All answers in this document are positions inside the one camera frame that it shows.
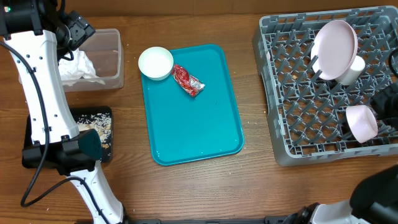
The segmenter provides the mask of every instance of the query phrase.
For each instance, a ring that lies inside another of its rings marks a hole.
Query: plastic bin
[[[348,22],[358,36],[366,68],[350,86],[319,79],[310,58],[313,40],[328,22]],[[369,105],[377,91],[395,82],[386,65],[398,47],[394,6],[264,16],[253,38],[264,82],[268,125],[276,161],[282,166],[331,162],[356,156],[398,154],[398,131],[378,122],[378,135],[359,143],[345,124],[347,106]],[[398,58],[392,60],[398,65]]]
[[[93,62],[98,78],[62,81],[65,92],[122,88],[124,84],[123,47],[117,29],[99,29],[79,50]]]

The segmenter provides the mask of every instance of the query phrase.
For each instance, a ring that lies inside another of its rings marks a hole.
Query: pink plate
[[[345,21],[324,25],[314,40],[311,59],[318,56],[312,68],[322,70],[320,78],[332,80],[344,75],[354,62],[358,50],[355,30]]]

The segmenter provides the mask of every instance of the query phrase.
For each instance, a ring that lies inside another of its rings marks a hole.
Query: red candy wrapper
[[[172,70],[172,76],[175,81],[191,96],[195,97],[199,92],[201,92],[205,84],[199,81],[199,79],[190,75],[185,68],[174,65]]]

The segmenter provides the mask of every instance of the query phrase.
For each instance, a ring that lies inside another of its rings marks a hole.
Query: clear plastic container
[[[93,62],[98,78],[62,81],[65,92],[122,88],[124,84],[123,47],[117,29],[99,29],[79,50]]]

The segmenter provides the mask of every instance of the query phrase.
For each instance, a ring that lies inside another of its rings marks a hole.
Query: wooden table
[[[266,98],[252,49],[260,15],[92,17],[96,29],[116,28],[124,48],[124,87],[67,93],[70,107],[108,105],[114,114],[114,159],[104,165],[115,196],[133,218],[263,218],[294,213],[313,202],[335,203],[350,197],[369,175],[397,163],[397,156],[344,159],[302,167],[279,166],[272,152],[264,111]],[[140,53],[218,44],[225,52],[246,143],[234,156],[162,167],[150,154]],[[0,223],[73,223],[90,213],[71,184],[36,205],[19,206],[34,170],[21,165],[28,115],[11,56],[0,50]],[[31,197],[62,180],[43,170]]]

